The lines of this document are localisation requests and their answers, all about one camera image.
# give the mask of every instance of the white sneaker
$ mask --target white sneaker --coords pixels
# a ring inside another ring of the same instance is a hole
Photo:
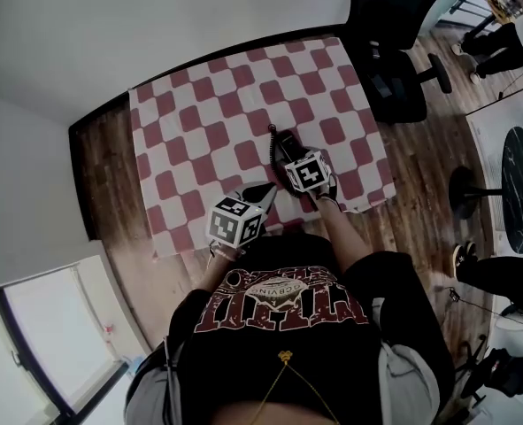
[[[474,85],[479,85],[481,83],[481,77],[474,71],[473,73],[470,73],[470,81],[472,81]]]
[[[462,43],[456,42],[455,44],[452,44],[452,52],[456,55],[465,55],[465,52],[462,50]]]

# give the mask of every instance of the window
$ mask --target window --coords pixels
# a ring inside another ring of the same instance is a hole
[[[126,371],[74,268],[0,290],[0,425],[122,423]]]

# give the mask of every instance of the sneaker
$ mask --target sneaker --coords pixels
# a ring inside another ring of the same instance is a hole
[[[474,85],[479,85],[481,83],[481,77],[479,74],[473,71],[470,73],[470,81],[472,81]]]
[[[465,55],[465,52],[462,49],[462,43],[456,42],[455,44],[452,44],[452,52],[454,52],[456,55]]]
[[[465,244],[465,255],[477,260],[477,246],[472,241],[468,241]]]
[[[452,277],[457,278],[458,277],[458,270],[460,266],[465,262],[465,257],[467,256],[467,253],[465,252],[465,248],[463,245],[456,245],[454,248],[454,251],[452,252],[452,261],[451,261],[451,267],[452,267]]]

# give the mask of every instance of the table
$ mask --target table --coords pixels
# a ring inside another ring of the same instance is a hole
[[[135,156],[157,256],[209,241],[210,205],[245,182],[273,181],[269,130],[290,129],[322,150],[342,209],[395,195],[387,154],[338,38],[278,44],[217,58],[130,90]],[[278,184],[267,230],[317,219]]]
[[[482,189],[475,186],[472,170],[464,166],[452,173],[449,200],[460,219],[471,217],[482,197],[502,196],[505,231],[509,244],[523,253],[523,128],[513,127],[505,137],[501,165],[501,189]]]

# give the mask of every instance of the black shoe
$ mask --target black shoe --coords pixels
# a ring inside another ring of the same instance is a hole
[[[472,241],[465,243],[465,255],[477,261],[477,246]]]
[[[454,248],[454,251],[452,252],[452,261],[451,261],[451,267],[452,267],[452,277],[457,278],[459,268],[463,265],[465,262],[465,258],[467,257],[467,253],[465,252],[465,248],[463,245],[456,245]]]

